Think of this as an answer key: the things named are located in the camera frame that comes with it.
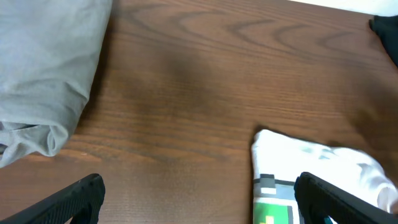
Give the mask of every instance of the wood grain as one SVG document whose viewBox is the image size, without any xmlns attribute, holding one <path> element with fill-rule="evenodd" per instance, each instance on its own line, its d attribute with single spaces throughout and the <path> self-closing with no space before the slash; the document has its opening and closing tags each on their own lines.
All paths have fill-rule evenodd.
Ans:
<svg viewBox="0 0 398 224">
<path fill-rule="evenodd" d="M 92 172 L 100 223 L 251 223 L 266 125 L 365 150 L 398 180 L 398 72 L 371 16 L 281 0 L 115 1 L 91 100 L 56 157 L 0 170 L 0 218 Z"/>
</svg>

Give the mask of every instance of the garment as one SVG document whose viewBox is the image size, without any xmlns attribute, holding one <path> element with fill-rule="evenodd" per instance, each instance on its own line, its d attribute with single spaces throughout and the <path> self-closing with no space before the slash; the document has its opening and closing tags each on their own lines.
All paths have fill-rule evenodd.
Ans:
<svg viewBox="0 0 398 224">
<path fill-rule="evenodd" d="M 390 212 L 398 191 L 380 164 L 364 152 L 290 138 L 269 130 L 256 134 L 253 224 L 303 224 L 294 183 L 310 172 L 375 207 Z"/>
<path fill-rule="evenodd" d="M 374 16 L 369 27 L 379 36 L 391 60 L 398 67 L 398 16 Z"/>
<path fill-rule="evenodd" d="M 54 156 L 73 134 L 111 0 L 0 0 L 0 167 Z"/>
</svg>

